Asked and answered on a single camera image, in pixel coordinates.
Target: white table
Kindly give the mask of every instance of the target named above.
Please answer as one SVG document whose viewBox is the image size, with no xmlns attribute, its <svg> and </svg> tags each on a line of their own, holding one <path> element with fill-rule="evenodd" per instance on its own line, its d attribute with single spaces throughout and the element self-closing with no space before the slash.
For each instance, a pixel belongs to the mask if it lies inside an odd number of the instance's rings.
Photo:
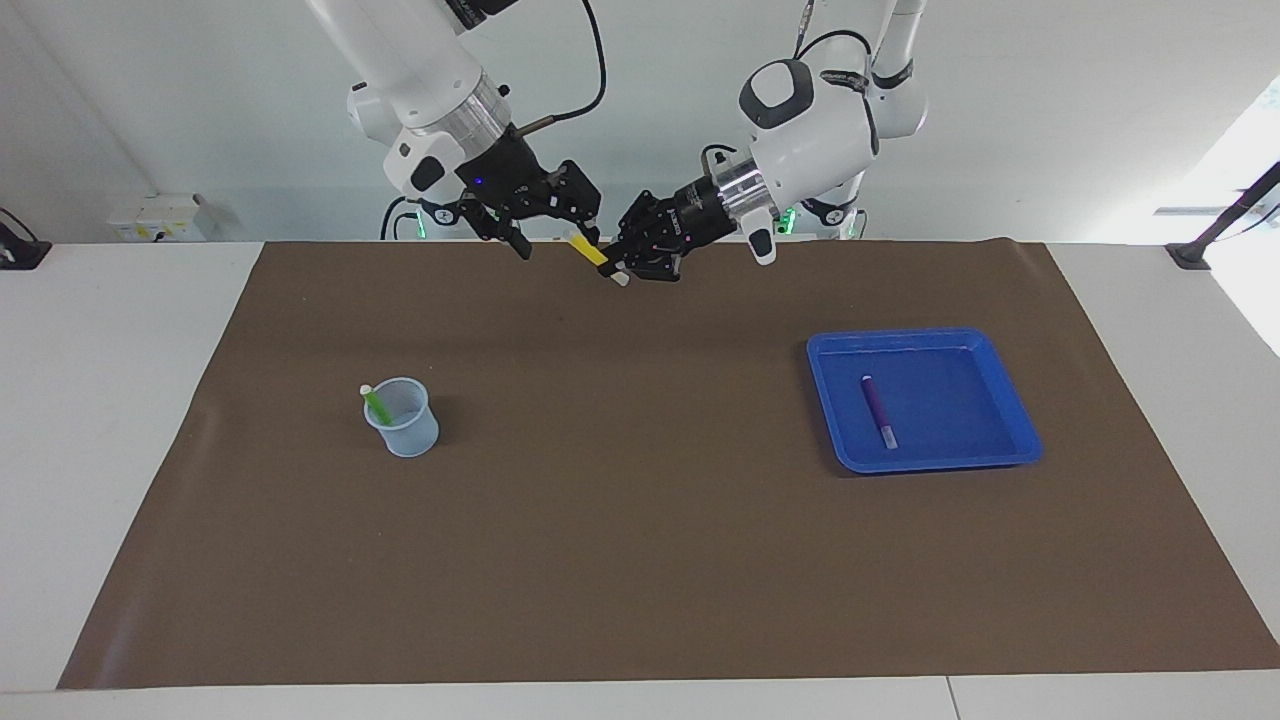
<svg viewBox="0 0 1280 720">
<path fill-rule="evenodd" d="M 50 692 L 260 251 L 59 246 L 0 275 L 0 719 L 1280 716 L 1280 671 Z M 1280 635 L 1280 359 L 1160 249 L 1053 256 Z"/>
</svg>

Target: plastic cup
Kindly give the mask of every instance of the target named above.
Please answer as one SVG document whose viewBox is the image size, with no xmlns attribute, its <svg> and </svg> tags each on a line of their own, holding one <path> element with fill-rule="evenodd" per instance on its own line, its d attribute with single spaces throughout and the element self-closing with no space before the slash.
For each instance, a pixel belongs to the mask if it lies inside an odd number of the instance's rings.
<svg viewBox="0 0 1280 720">
<path fill-rule="evenodd" d="M 431 414 L 431 406 L 422 383 L 412 378 L 396 378 L 374 388 L 393 424 L 378 421 L 365 405 L 365 421 L 383 436 L 387 450 L 397 457 L 417 457 L 435 447 L 440 439 L 440 424 Z"/>
</svg>

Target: blue tray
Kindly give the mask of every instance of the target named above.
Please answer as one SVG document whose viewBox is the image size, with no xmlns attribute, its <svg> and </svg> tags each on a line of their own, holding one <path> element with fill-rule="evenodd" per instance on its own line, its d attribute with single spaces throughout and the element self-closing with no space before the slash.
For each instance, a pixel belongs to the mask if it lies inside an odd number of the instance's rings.
<svg viewBox="0 0 1280 720">
<path fill-rule="evenodd" d="M 996 346 L 972 328 L 828 333 L 809 363 L 841 464 L 860 474 L 1004 468 L 1043 446 Z M 874 378 L 900 447 L 888 450 L 863 395 Z"/>
</svg>

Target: marker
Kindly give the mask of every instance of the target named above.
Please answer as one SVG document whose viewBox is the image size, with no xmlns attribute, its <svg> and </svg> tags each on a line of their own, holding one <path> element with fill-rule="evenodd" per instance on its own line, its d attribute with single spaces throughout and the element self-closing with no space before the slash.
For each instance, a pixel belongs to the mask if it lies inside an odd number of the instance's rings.
<svg viewBox="0 0 1280 720">
<path fill-rule="evenodd" d="M 360 396 L 365 398 L 365 404 L 369 405 L 369 411 L 374 414 L 374 419 L 378 424 L 387 425 L 388 428 L 396 424 L 392 414 L 383 405 L 383 398 L 378 397 L 371 386 L 362 386 L 360 388 Z"/>
<path fill-rule="evenodd" d="M 879 391 L 876 389 L 876 380 L 870 375 L 863 375 L 863 395 L 867 397 L 867 406 L 872 410 L 876 427 L 881 429 L 881 437 L 884 438 L 884 447 L 897 450 L 897 437 L 893 434 L 893 425 L 888 421 L 884 402 L 881 401 Z"/>
<path fill-rule="evenodd" d="M 604 252 L 600 252 L 598 247 L 591 245 L 590 241 L 588 241 L 579 233 L 575 233 L 573 237 L 568 238 L 568 243 L 573 246 L 573 250 L 577 250 L 582 255 L 582 258 L 590 260 L 591 264 L 595 265 L 596 268 L 600 268 L 608 264 L 609 261 L 609 259 L 604 256 Z M 622 270 L 618 270 L 617 273 L 609 275 L 609 279 L 618 283 L 618 286 L 621 287 L 627 287 L 627 284 L 631 283 L 631 275 L 623 273 Z"/>
</svg>

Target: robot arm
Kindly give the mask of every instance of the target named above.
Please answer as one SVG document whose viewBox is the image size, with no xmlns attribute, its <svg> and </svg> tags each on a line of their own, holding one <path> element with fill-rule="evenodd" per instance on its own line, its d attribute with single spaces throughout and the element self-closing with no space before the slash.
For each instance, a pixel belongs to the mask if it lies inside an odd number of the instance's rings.
<svg viewBox="0 0 1280 720">
<path fill-rule="evenodd" d="M 600 193 L 572 161 L 548 173 L 512 124 L 506 92 L 458 41 L 517 0 L 307 0 L 364 82 L 352 122 L 390 147 L 383 169 L 407 199 L 462 196 L 457 208 L 484 240 L 532 246 L 518 220 L 547 215 L 599 241 Z"/>
<path fill-rule="evenodd" d="M 643 193 L 604 250 L 602 274 L 625 268 L 675 282 L 684 256 L 735 231 L 768 265 L 777 259 L 776 220 L 797 204 L 815 205 L 812 199 L 842 196 L 838 206 L 817 204 L 841 211 L 833 224 L 844 222 L 881 138 L 914 135 L 924 120 L 910 60 L 924 3 L 897 1 L 878 54 L 863 35 L 836 29 L 756 70 L 739 97 L 750 145 L 717 155 L 709 174 L 672 199 Z"/>
</svg>

